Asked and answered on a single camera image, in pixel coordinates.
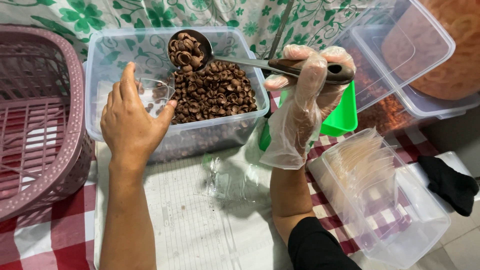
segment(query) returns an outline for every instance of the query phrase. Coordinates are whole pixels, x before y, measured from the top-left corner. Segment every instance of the disposable plastic glove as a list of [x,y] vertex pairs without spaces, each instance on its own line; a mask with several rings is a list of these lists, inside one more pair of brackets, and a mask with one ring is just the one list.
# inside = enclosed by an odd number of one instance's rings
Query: disposable plastic glove
[[307,60],[298,80],[284,75],[269,76],[267,91],[289,91],[282,106],[268,120],[271,143],[260,162],[282,169],[300,169],[306,161],[307,144],[318,138],[322,120],[340,103],[348,85],[325,85],[327,62],[338,62],[356,70],[352,57],[341,47],[316,52],[305,45],[287,45],[283,58]]

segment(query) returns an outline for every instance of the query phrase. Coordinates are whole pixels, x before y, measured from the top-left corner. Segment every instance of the stainless steel ladle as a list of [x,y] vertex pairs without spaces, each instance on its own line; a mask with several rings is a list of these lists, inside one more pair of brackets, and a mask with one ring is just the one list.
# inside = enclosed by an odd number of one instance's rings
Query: stainless steel ladle
[[[210,41],[200,32],[185,29],[180,30],[173,34],[173,36],[168,41],[168,44],[173,39],[178,39],[179,33],[187,33],[191,37],[197,39],[201,44],[199,49],[204,53],[203,64],[197,69],[202,70],[205,66],[213,61],[225,61],[238,65],[253,66],[262,69],[268,69],[277,74],[286,74],[292,77],[298,78],[300,75],[301,69],[306,62],[306,60],[287,60],[287,59],[270,59],[270,60],[258,60],[258,59],[242,59],[235,57],[224,57],[217,56],[213,54],[212,45]],[[327,78],[325,83],[332,85],[346,85],[349,84],[354,77],[353,69],[350,67],[340,64],[330,62],[327,66]]]

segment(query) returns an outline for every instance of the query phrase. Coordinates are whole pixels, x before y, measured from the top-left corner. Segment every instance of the metal pole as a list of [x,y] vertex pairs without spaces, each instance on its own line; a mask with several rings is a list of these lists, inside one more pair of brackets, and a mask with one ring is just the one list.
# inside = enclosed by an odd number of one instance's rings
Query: metal pole
[[270,49],[270,53],[268,54],[268,59],[272,59],[275,56],[275,51],[282,37],[283,28],[285,28],[285,25],[287,24],[288,16],[290,15],[290,12],[293,7],[293,2],[295,2],[295,0],[288,0],[287,7],[283,12],[282,20],[280,21],[280,26],[278,27],[278,30],[275,34],[275,38],[272,42],[272,48]]

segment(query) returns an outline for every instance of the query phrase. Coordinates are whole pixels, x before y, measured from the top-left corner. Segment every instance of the floral curtain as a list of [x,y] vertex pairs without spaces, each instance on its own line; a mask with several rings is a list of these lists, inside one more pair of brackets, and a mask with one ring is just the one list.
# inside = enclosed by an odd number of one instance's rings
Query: floral curtain
[[[288,0],[0,0],[0,23],[46,28],[86,60],[96,30],[173,26],[232,26],[257,58],[268,55]],[[372,0],[295,0],[282,39],[323,49]]]

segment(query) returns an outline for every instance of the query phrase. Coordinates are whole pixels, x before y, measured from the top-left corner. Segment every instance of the black sleeve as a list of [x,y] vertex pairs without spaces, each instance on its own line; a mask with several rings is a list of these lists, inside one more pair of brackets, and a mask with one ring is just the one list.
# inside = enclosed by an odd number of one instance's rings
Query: black sleeve
[[293,228],[288,254],[296,270],[360,270],[316,217],[306,217]]

